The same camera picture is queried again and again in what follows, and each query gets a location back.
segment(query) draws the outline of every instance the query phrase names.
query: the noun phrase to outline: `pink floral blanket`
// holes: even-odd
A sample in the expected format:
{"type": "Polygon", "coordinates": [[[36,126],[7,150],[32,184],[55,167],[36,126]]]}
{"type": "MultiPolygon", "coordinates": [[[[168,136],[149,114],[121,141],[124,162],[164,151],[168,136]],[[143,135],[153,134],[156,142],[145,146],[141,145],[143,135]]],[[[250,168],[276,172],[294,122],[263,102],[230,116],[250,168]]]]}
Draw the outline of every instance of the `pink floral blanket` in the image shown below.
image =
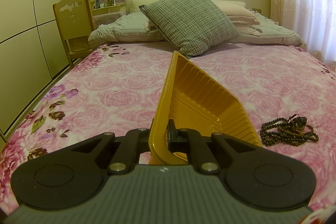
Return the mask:
{"type": "MultiPolygon", "coordinates": [[[[172,49],[167,42],[103,45],[40,101],[0,157],[0,207],[17,208],[10,178],[22,163],[103,132],[150,127],[172,49]]],[[[320,140],[268,149],[308,164],[317,177],[310,207],[336,201],[336,73],[293,46],[225,43],[191,59],[242,102],[256,131],[299,113],[320,140]]],[[[148,161],[149,155],[141,158],[148,161]]]]}

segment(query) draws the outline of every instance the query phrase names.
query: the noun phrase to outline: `bed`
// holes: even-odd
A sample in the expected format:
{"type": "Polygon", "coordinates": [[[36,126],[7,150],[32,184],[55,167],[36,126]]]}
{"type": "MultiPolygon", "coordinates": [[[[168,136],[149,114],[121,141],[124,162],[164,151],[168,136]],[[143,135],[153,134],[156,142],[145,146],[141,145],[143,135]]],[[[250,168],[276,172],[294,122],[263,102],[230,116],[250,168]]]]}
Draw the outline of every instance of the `bed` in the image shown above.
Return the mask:
{"type": "MultiPolygon", "coordinates": [[[[26,116],[0,158],[0,207],[18,207],[11,191],[22,163],[103,132],[151,126],[173,48],[168,42],[105,44],[65,75],[26,116]]],[[[256,131],[294,113],[306,116],[317,143],[267,147],[314,171],[313,210],[336,201],[336,73],[294,46],[223,43],[191,59],[239,98],[256,131]]],[[[149,154],[140,163],[147,163],[149,154]]]]}

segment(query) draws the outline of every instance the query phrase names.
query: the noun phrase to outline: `plaid pillow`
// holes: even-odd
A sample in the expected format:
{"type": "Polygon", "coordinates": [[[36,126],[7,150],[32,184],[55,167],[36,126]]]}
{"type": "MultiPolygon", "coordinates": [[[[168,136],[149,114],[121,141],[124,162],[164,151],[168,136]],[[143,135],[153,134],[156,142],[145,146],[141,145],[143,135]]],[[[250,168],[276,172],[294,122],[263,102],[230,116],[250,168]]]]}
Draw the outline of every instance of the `plaid pillow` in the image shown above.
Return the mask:
{"type": "Polygon", "coordinates": [[[229,18],[211,0],[159,0],[139,8],[186,56],[202,54],[211,45],[224,42],[238,33],[229,18]]]}

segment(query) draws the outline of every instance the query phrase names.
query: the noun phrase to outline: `plastic container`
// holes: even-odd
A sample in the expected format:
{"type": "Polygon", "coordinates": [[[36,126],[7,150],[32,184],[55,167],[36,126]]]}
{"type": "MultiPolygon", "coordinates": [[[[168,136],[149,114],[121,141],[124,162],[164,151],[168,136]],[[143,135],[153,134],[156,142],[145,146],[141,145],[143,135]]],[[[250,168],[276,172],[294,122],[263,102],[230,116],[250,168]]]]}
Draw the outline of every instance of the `plastic container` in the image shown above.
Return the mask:
{"type": "Polygon", "coordinates": [[[172,154],[167,146],[167,124],[174,119],[176,128],[192,128],[202,136],[223,132],[261,146],[240,101],[220,83],[174,52],[157,106],[149,147],[150,164],[187,164],[183,153],[172,154]]]}

